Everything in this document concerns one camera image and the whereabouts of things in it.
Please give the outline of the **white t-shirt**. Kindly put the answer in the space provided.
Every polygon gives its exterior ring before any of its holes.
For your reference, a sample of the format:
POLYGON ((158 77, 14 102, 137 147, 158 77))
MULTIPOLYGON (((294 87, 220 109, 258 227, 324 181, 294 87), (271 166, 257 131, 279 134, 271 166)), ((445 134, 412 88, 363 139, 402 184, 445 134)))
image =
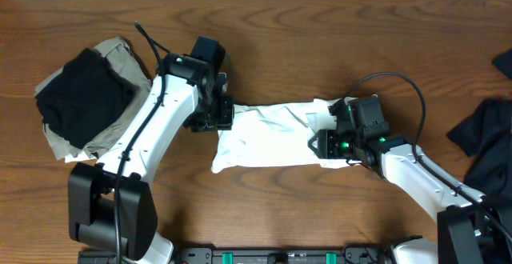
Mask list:
POLYGON ((311 102, 270 106, 236 105, 232 128, 218 133, 211 170, 217 174, 235 166, 347 167, 349 163, 345 159, 320 159, 308 147, 308 141, 317 132, 336 127, 336 120, 328 110, 332 104, 333 100, 316 98, 311 102))

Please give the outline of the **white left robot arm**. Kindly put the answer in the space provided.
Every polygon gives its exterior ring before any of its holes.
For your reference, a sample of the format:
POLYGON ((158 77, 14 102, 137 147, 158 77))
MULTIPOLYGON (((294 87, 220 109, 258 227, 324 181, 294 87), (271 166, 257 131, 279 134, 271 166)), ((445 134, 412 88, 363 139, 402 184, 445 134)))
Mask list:
POLYGON ((124 134, 94 165, 79 162, 68 180, 69 235, 113 253, 117 263, 169 263, 172 242, 157 232, 156 170, 181 127, 228 130, 233 101, 220 71, 224 52, 169 53, 166 70, 124 134))

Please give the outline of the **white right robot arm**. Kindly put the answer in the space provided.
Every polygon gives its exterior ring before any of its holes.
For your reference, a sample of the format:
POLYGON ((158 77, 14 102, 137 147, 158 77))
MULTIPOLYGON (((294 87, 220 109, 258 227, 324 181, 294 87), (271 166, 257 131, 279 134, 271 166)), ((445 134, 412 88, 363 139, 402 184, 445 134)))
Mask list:
POLYGON ((471 189, 436 165, 408 138, 387 128, 319 130, 307 143, 320 159, 359 162, 405 191, 437 225, 438 238, 399 240, 380 263, 509 263, 511 203, 471 189))

